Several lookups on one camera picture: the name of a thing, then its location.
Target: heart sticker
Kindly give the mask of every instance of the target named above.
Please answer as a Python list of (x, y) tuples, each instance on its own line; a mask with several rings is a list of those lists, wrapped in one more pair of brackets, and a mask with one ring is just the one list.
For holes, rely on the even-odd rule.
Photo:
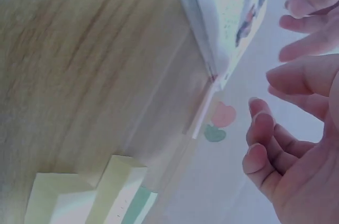
[(207, 125), (205, 128), (204, 135), (209, 142), (220, 142), (226, 139), (226, 132), (219, 128), (211, 125)]
[(217, 128), (224, 128), (232, 124), (237, 116), (237, 112), (232, 106), (226, 106), (223, 102), (218, 102), (216, 112), (211, 122)]

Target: illustration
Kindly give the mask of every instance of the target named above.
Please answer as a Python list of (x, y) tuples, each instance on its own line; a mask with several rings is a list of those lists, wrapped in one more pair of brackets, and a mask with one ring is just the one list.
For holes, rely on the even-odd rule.
[(257, 18), (260, 9), (262, 8), (265, 0), (252, 0), (249, 12), (246, 15), (245, 21), (241, 24), (236, 35), (236, 48), (239, 47), (241, 39), (247, 38), (251, 32), (253, 21)]

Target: hand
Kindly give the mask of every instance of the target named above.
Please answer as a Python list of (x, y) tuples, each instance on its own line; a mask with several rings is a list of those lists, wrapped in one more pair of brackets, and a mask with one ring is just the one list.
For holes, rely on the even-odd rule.
[(290, 15), (280, 19), (280, 26), (294, 32), (309, 34), (284, 47), (281, 61), (299, 56), (320, 55), (339, 45), (339, 0), (288, 0)]
[(263, 100), (251, 100), (244, 172), (283, 224), (339, 223), (339, 56), (304, 57), (267, 79), (271, 94), (323, 121), (324, 134), (317, 144), (298, 141)]

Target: green sticky note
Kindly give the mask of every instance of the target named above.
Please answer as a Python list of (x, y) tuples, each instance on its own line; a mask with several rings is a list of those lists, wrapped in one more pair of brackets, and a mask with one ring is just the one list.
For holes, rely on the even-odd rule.
[(113, 155), (97, 186), (86, 224), (121, 224), (146, 172), (147, 167), (132, 157)]
[(140, 187), (121, 224), (142, 224), (147, 213), (155, 203), (157, 196), (157, 193), (145, 187)]

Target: yellow sticky note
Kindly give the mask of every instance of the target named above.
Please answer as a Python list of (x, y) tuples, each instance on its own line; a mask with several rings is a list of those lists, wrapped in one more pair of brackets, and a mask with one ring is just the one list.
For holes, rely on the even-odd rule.
[(84, 224), (96, 191), (77, 174), (43, 174), (35, 177), (25, 224)]
[(146, 171), (147, 167), (132, 157), (113, 155), (98, 184), (86, 224), (120, 224)]

